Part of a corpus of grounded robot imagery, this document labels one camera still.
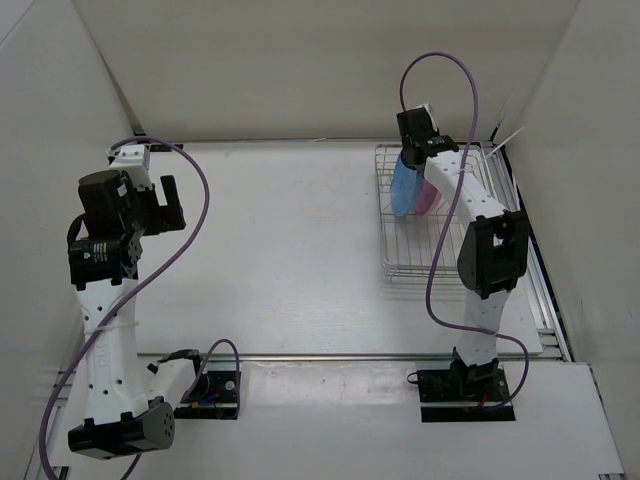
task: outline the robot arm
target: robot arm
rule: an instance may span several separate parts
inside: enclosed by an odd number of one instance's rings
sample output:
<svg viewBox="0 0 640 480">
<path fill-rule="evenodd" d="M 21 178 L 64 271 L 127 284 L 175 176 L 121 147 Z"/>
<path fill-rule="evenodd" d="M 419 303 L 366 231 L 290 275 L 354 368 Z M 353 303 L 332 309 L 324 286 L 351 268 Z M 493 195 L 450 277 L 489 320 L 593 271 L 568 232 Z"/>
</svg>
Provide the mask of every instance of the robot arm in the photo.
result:
<svg viewBox="0 0 640 480">
<path fill-rule="evenodd" d="M 122 147 L 108 170 L 80 179 L 78 192 L 88 235 L 69 238 L 71 281 L 82 309 L 85 338 L 115 303 L 138 284 L 140 238 L 185 227 L 173 177 L 162 177 L 167 205 L 158 204 L 149 177 L 149 152 Z M 169 448 L 174 408 L 200 367 L 185 351 L 153 366 L 144 385 L 137 361 L 135 299 L 104 327 L 86 356 L 87 402 L 83 425 L 68 435 L 72 451 L 109 459 Z"/>
<path fill-rule="evenodd" d="M 402 161 L 451 204 L 461 173 L 458 147 L 440 135 L 428 104 L 398 114 L 398 126 Z M 457 265 L 468 289 L 464 325 L 497 332 L 509 294 L 526 272 L 529 221 L 489 195 L 474 175 L 464 177 L 455 213 L 466 231 Z M 497 365 L 495 336 L 462 332 L 451 371 L 463 396 L 486 390 Z"/>
</svg>

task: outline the dish rack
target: dish rack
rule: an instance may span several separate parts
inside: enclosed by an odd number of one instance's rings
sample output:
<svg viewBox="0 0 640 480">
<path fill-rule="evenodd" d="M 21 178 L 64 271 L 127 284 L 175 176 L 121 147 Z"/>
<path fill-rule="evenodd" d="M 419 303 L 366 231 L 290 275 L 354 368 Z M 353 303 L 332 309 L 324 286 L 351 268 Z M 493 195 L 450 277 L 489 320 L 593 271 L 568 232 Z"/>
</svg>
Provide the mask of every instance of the dish rack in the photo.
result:
<svg viewBox="0 0 640 480">
<path fill-rule="evenodd" d="M 449 204 L 442 199 L 424 216 L 410 214 L 396 217 L 393 214 L 391 180 L 401 149 L 401 145 L 378 145 L 374 157 L 378 180 L 382 265 L 390 281 L 422 279 L 429 275 L 433 253 L 449 213 Z M 489 167 L 483 157 L 484 152 L 480 147 L 472 146 L 467 157 L 466 174 L 475 175 L 487 192 L 495 197 Z M 464 234 L 460 221 L 454 216 L 436 267 L 436 277 L 458 280 L 456 262 Z"/>
</svg>

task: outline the white panel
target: white panel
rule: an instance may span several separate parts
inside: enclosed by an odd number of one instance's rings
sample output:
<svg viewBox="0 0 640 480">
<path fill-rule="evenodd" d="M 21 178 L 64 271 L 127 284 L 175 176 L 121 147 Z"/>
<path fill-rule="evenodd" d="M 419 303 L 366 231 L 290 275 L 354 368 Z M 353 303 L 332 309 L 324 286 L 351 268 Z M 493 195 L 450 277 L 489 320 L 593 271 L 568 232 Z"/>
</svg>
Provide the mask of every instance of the white panel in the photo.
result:
<svg viewBox="0 0 640 480">
<path fill-rule="evenodd" d="M 598 480 L 620 473 L 584 365 L 539 363 L 515 401 L 515 422 L 422 424 L 409 364 L 244 364 L 238 421 L 178 420 L 170 450 L 142 456 L 133 478 L 219 480 Z M 521 364 L 506 365 L 515 384 Z M 55 465 L 72 480 L 120 478 L 131 458 L 72 454 L 82 418 L 76 377 Z"/>
<path fill-rule="evenodd" d="M 384 278 L 375 144 L 186 148 L 209 178 L 209 217 L 191 249 L 141 293 L 139 351 L 206 351 L 228 337 L 243 353 L 451 353 L 460 334 L 429 319 L 424 285 Z M 191 166 L 152 154 L 152 178 L 166 174 L 176 176 L 189 227 L 142 240 L 142 276 L 184 242 L 202 208 Z M 463 323 L 464 287 L 436 285 L 436 313 Z M 524 282 L 502 332 L 541 351 Z M 501 340 L 498 349 L 521 353 Z"/>
<path fill-rule="evenodd" d="M 398 84 L 445 50 L 474 72 L 478 138 L 517 116 L 578 0 L 76 0 L 148 133 L 181 140 L 397 136 Z M 466 135 L 471 94 L 430 60 L 407 83 Z"/>
<path fill-rule="evenodd" d="M 23 478 L 43 402 L 79 340 L 65 242 L 82 211 L 77 181 L 126 133 L 73 5 L 37 0 L 0 46 L 3 478 Z"/>
<path fill-rule="evenodd" d="M 640 3 L 581 3 L 508 147 L 576 357 L 640 479 Z"/>
</svg>

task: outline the purple cable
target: purple cable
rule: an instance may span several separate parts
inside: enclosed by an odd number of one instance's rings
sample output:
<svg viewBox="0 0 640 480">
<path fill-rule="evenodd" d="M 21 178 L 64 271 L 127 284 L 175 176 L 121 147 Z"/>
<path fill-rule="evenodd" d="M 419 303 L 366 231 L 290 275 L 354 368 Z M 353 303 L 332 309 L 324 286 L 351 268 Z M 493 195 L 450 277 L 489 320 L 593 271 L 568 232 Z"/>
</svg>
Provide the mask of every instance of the purple cable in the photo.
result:
<svg viewBox="0 0 640 480">
<path fill-rule="evenodd" d="M 213 351 L 216 349 L 216 347 L 221 343 L 226 343 L 231 347 L 231 350 L 233 350 L 233 356 L 236 359 L 236 398 L 237 398 L 238 407 L 236 409 L 236 415 L 233 418 L 238 418 L 238 415 L 240 415 L 240 354 L 238 353 L 238 349 L 233 344 L 233 342 L 226 338 L 221 338 L 216 343 L 211 345 L 211 348 L 209 348 L 209 351 L 202 359 L 202 364 L 200 365 L 200 369 L 196 374 L 196 378 L 193 380 L 193 383 L 187 389 L 187 391 L 184 392 L 184 395 L 182 395 L 182 399 L 180 400 L 180 402 L 189 403 L 189 395 L 191 395 L 191 392 L 193 392 L 193 389 L 196 388 L 196 386 L 198 385 L 198 380 L 200 380 L 200 377 L 202 377 L 202 374 L 204 373 L 204 370 L 207 367 L 207 362 L 209 361 L 209 357 L 211 356 Z"/>
<path fill-rule="evenodd" d="M 456 211 L 456 206 L 458 205 L 458 200 L 460 199 L 460 193 L 462 192 L 462 184 L 464 181 L 464 167 L 467 164 L 467 155 L 469 154 L 469 148 L 471 147 L 471 142 L 473 141 L 473 137 L 476 133 L 476 126 L 478 125 L 478 88 L 476 86 L 476 82 L 473 79 L 473 75 L 471 75 L 471 71 L 467 68 L 467 66 L 460 61 L 457 57 L 451 55 L 446 52 L 429 52 L 423 55 L 420 55 L 413 62 L 409 64 L 404 73 L 402 74 L 402 79 L 400 80 L 400 104 L 402 105 L 402 110 L 407 111 L 407 108 L 404 103 L 404 82 L 407 79 L 407 75 L 409 71 L 416 65 L 416 63 L 424 60 L 428 57 L 444 57 L 456 63 L 465 73 L 467 79 L 469 80 L 469 84 L 471 85 L 471 92 L 473 94 L 473 119 L 471 120 L 471 128 L 469 130 L 469 136 L 467 137 L 467 142 L 464 145 L 464 151 L 462 152 L 462 160 L 460 161 L 460 177 L 458 178 L 458 184 L 456 185 L 456 191 L 453 195 L 453 200 L 451 201 L 451 208 L 449 209 L 449 213 L 447 214 L 447 218 L 444 221 L 444 226 L 442 227 L 442 233 L 438 238 L 438 244 L 436 245 L 436 250 L 433 254 L 433 260 L 431 262 L 431 268 L 429 269 L 429 277 L 427 279 L 427 290 L 425 293 L 425 302 L 427 304 L 427 312 L 429 312 L 429 316 L 436 322 L 438 325 L 446 328 L 450 328 L 452 330 L 460 330 L 463 332 L 476 332 L 483 333 L 485 335 L 495 336 L 496 338 L 502 338 L 503 340 L 509 340 L 511 342 L 516 343 L 524 353 L 524 371 L 522 372 L 522 377 L 520 378 L 520 382 L 518 386 L 515 388 L 513 393 L 506 400 L 500 402 L 498 405 L 493 407 L 487 407 L 490 409 L 503 407 L 509 402 L 511 402 L 522 390 L 525 381 L 527 380 L 527 375 L 529 373 L 529 351 L 524 343 L 518 340 L 515 337 L 510 335 L 504 335 L 498 332 L 492 332 L 491 330 L 486 330 L 484 328 L 478 327 L 468 327 L 466 325 L 456 325 L 455 323 L 445 322 L 444 320 L 440 320 L 433 311 L 433 307 L 431 305 L 431 293 L 433 291 L 433 281 L 435 279 L 436 268 L 438 267 L 438 261 L 440 260 L 440 254 L 442 253 L 442 247 L 444 246 L 444 242 L 447 236 L 447 232 L 449 231 L 449 225 L 451 224 L 451 220 L 453 219 L 453 215 Z"/>
<path fill-rule="evenodd" d="M 49 423 L 49 417 L 51 417 L 51 412 L 53 411 L 55 401 L 60 396 L 60 392 L 62 391 L 63 387 L 66 385 L 67 380 L 69 379 L 71 374 L 74 372 L 74 370 L 78 368 L 78 365 L 80 364 L 80 361 L 82 360 L 82 358 L 87 354 L 89 349 L 93 346 L 97 338 L 102 333 L 100 329 L 106 326 L 111 321 L 111 319 L 113 319 L 114 315 L 118 312 L 118 310 L 120 310 L 129 300 L 134 298 L 142 289 L 144 289 L 156 278 L 158 278 L 167 268 L 169 268 L 178 258 L 180 258 L 180 256 L 187 250 L 187 248 L 189 248 L 189 246 L 191 246 L 193 241 L 198 236 L 198 233 L 200 232 L 200 229 L 204 224 L 204 220 L 207 217 L 207 212 L 209 211 L 210 194 L 209 194 L 209 183 L 207 182 L 207 178 L 205 177 L 204 172 L 200 168 L 200 165 L 198 165 L 196 161 L 181 148 L 173 145 L 172 143 L 161 140 L 159 138 L 150 137 L 150 136 L 140 136 L 140 137 L 129 137 L 129 138 L 125 138 L 124 140 L 120 140 L 119 142 L 115 143 L 111 147 L 111 150 L 117 150 L 123 145 L 127 145 L 129 143 L 138 143 L 138 142 L 151 142 L 151 143 L 159 143 L 161 145 L 164 145 L 170 150 L 173 150 L 174 152 L 177 152 L 180 155 L 182 155 L 193 166 L 193 168 L 195 168 L 196 172 L 198 173 L 198 176 L 200 177 L 200 180 L 202 181 L 202 186 L 204 188 L 204 205 L 202 206 L 202 213 L 200 214 L 200 218 L 198 219 L 198 222 L 196 223 L 196 226 L 194 227 L 193 232 L 191 232 L 191 235 L 189 235 L 189 238 L 187 238 L 187 241 L 184 242 L 184 244 L 178 249 L 178 251 L 174 253 L 166 262 L 164 262 L 155 272 L 153 272 L 151 275 L 145 278 L 142 282 L 140 282 L 127 295 L 122 297 L 120 301 L 116 303 L 114 307 L 111 310 L 109 310 L 109 312 L 107 312 L 107 314 L 104 316 L 102 321 L 96 327 L 95 329 L 96 331 L 91 334 L 91 336 L 82 346 L 82 348 L 80 348 L 80 351 L 78 351 L 76 356 L 71 360 L 66 371 L 62 374 L 62 378 L 53 389 L 53 392 L 49 397 L 49 401 L 47 402 L 47 405 L 44 408 L 44 414 L 42 415 L 42 422 L 40 423 L 40 433 L 38 435 L 38 452 L 40 454 L 40 461 L 42 462 L 42 468 L 45 474 L 47 475 L 47 478 L 49 478 L 49 480 L 59 480 L 59 478 L 56 477 L 56 474 L 53 471 L 53 468 L 51 467 L 51 463 L 49 462 L 49 456 L 47 454 L 47 426 Z M 238 398 L 238 409 L 239 407 L 240 407 L 240 400 Z M 133 460 L 133 463 L 131 464 L 129 469 L 125 472 L 124 476 L 122 477 L 122 480 L 125 480 L 127 477 L 129 477 L 129 475 L 133 471 L 133 468 L 136 466 L 139 460 L 140 460 L 140 455 L 136 455 L 136 458 Z"/>
</svg>

